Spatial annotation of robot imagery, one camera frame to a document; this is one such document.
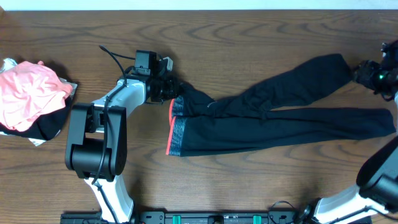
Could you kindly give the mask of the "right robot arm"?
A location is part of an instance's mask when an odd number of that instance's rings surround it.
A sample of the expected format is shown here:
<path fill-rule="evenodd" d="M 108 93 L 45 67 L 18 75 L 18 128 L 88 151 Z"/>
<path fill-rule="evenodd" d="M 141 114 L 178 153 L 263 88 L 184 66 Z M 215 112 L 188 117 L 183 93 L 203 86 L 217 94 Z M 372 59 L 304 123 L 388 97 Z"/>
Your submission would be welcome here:
<path fill-rule="evenodd" d="M 383 43 L 381 63 L 361 62 L 354 81 L 380 94 L 385 101 L 397 101 L 397 41 Z M 360 169 L 356 184 L 298 213 L 294 223 L 368 223 L 374 214 L 397 221 L 397 138 L 370 157 Z"/>

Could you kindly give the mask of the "black leggings red waistband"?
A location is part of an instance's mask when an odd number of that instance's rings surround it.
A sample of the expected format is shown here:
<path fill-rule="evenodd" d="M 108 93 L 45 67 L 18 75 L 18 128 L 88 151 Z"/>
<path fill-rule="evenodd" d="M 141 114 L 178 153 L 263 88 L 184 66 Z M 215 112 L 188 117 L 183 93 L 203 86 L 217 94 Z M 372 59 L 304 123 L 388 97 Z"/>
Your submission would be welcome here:
<path fill-rule="evenodd" d="M 219 100 L 182 83 L 170 103 L 166 153 L 209 156 L 394 133 L 387 109 L 312 106 L 350 81 L 343 56 L 330 54 Z"/>

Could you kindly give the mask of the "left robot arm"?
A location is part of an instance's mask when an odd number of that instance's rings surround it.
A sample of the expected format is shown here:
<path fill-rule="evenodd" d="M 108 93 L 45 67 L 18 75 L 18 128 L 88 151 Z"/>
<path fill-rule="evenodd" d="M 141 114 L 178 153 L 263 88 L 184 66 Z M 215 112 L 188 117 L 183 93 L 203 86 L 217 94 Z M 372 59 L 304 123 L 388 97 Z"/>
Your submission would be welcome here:
<path fill-rule="evenodd" d="M 65 164 L 92 189 L 97 213 L 64 213 L 61 223 L 139 223 L 122 172 L 127 160 L 127 119 L 140 105 L 175 98 L 174 62 L 152 51 L 138 50 L 134 65 L 122 68 L 115 87 L 91 103 L 72 107 Z"/>

